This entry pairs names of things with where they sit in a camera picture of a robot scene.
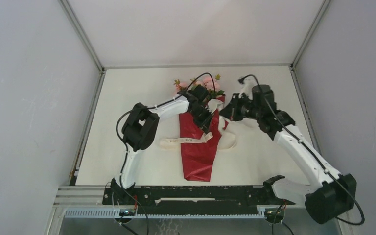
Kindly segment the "red wrapping paper sheet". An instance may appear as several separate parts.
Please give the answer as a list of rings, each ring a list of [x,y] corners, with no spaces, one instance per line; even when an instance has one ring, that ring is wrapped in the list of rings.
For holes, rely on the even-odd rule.
[[[188,181],[210,182],[217,147],[222,137],[219,127],[222,124],[219,112],[215,111],[210,124],[212,138],[202,143],[182,143],[181,156],[184,178]],[[180,137],[199,139],[203,135],[186,112],[179,115]]]

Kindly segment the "pink fake flower stem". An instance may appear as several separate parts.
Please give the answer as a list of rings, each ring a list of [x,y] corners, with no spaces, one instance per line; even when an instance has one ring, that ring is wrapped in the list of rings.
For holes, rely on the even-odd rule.
[[[179,79],[175,79],[174,80],[174,86],[175,86],[175,89],[176,89],[176,93],[178,93],[180,91],[185,91],[188,87],[188,84],[185,83],[185,82],[181,82]]]
[[[208,90],[212,97],[218,98],[224,96],[225,91],[221,89],[220,84],[218,83],[221,80],[221,75],[217,74],[215,77],[212,77],[209,74],[205,74],[198,78],[196,81],[193,81],[191,90],[197,86],[202,86]]]

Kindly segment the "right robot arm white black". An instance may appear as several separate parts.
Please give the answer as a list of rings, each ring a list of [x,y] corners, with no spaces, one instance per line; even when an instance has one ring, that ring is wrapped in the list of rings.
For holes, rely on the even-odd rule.
[[[334,218],[353,226],[365,223],[362,207],[355,198],[356,179],[343,175],[330,165],[303,137],[295,120],[277,109],[273,90],[249,74],[238,80],[240,92],[234,93],[220,115],[230,121],[255,120],[260,130],[282,147],[304,173],[307,185],[277,175],[266,180],[263,197],[275,204],[284,199],[303,205],[311,218],[324,224]]]

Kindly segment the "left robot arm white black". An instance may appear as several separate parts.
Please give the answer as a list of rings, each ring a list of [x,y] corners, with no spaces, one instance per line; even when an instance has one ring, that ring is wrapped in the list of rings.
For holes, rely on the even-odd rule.
[[[111,181],[111,189],[116,200],[122,204],[132,201],[139,155],[153,143],[161,121],[188,112],[193,117],[193,123],[205,135],[209,133],[213,118],[213,112],[205,103],[209,97],[210,93],[204,87],[187,87],[178,91],[170,100],[152,107],[137,103],[132,110],[118,119],[122,121],[123,118],[127,118],[121,129],[118,125],[115,127],[117,136],[126,148],[120,172]]]

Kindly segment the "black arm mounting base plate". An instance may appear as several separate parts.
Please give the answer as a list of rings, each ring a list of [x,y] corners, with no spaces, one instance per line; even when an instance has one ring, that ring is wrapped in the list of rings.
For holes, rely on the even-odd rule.
[[[105,188],[103,205],[135,209],[142,215],[257,215],[258,208],[284,200],[260,186],[136,186],[129,193]]]

